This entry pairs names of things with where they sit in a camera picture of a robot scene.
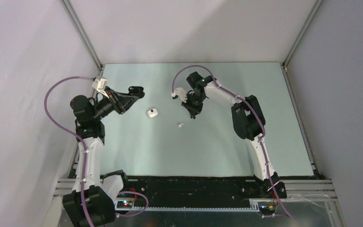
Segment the black earbud charging case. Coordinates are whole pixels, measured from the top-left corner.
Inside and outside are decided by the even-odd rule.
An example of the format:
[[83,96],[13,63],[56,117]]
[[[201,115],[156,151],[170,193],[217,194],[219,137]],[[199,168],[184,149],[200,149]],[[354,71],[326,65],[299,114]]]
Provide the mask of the black earbud charging case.
[[141,86],[130,86],[129,94],[142,99],[145,96],[144,88]]

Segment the white earbud charging case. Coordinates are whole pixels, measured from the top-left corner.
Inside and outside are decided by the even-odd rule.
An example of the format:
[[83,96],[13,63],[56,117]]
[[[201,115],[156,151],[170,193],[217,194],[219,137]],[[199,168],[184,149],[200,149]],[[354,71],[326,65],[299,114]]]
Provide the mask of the white earbud charging case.
[[158,110],[156,108],[149,109],[147,111],[147,115],[149,118],[156,117],[156,116],[158,116]]

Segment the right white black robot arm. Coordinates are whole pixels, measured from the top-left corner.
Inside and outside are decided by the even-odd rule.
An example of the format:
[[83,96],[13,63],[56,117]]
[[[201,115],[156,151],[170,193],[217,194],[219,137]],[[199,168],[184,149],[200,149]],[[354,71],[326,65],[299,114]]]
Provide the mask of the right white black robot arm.
[[267,198],[279,184],[279,176],[270,162],[265,144],[265,118],[258,99],[254,96],[241,97],[228,90],[212,76],[202,77],[197,72],[187,77],[191,87],[186,91],[181,87],[172,88],[172,98],[181,99],[192,119],[201,113],[206,99],[215,100],[230,108],[233,129],[237,136],[245,140],[254,166],[256,192]]

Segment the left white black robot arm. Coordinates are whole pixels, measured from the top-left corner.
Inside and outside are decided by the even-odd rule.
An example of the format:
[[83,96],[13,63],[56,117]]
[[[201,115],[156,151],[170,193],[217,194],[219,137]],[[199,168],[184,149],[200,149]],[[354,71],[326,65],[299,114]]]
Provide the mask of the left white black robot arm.
[[127,93],[104,88],[101,100],[84,95],[74,97],[70,107],[76,117],[79,165],[72,191],[62,197],[64,209],[76,227],[96,227],[116,219],[115,200],[130,192],[123,170],[100,173],[105,126],[102,119],[112,112],[124,114],[145,96],[143,87],[131,86]]

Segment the left controller circuit board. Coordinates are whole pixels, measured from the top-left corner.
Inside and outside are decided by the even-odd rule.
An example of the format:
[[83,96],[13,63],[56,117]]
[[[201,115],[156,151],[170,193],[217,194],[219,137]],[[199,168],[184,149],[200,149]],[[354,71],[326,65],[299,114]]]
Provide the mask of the left controller circuit board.
[[129,210],[129,209],[133,208],[133,206],[134,206],[133,201],[121,200],[121,201],[115,202],[116,210]]

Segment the controller circuit board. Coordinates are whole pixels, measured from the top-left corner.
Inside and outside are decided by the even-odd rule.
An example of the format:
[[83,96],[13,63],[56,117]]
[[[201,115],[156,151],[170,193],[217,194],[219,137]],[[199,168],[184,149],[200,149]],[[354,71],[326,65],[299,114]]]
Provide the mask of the controller circuit board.
[[115,202],[116,210],[129,210],[129,209],[133,208],[133,206],[134,206],[133,201],[121,200],[121,201]]
[[276,210],[276,205],[259,205],[259,214],[263,218],[274,217]]

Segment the right controller circuit board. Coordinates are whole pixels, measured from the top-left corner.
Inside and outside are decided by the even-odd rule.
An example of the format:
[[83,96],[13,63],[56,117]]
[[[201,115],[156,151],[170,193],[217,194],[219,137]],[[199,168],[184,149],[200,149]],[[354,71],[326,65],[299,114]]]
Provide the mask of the right controller circuit board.
[[259,214],[263,218],[274,217],[276,210],[276,205],[259,205]]

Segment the aluminium frame rail front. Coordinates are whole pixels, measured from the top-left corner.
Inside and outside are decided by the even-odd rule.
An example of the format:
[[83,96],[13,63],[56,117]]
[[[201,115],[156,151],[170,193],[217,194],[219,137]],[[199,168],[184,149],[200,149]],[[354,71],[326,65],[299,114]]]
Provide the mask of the aluminium frame rail front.
[[[285,184],[288,198],[308,200],[337,200],[334,185],[331,180],[281,180]],[[75,179],[60,178],[57,181],[53,197],[71,192]]]

